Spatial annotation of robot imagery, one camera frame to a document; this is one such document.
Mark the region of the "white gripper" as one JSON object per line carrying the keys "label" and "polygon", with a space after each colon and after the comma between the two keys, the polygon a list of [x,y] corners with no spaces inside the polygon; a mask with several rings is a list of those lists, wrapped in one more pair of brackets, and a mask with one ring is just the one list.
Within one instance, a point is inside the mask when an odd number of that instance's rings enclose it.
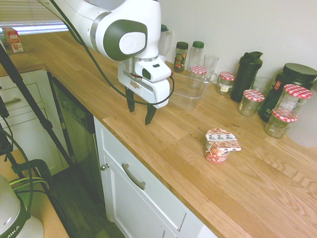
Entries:
{"label": "white gripper", "polygon": [[145,125],[149,125],[157,108],[164,107],[168,103],[170,84],[168,77],[171,69],[161,60],[121,61],[118,66],[118,79],[125,86],[125,94],[129,112],[135,110],[134,93],[152,103],[147,104]]}

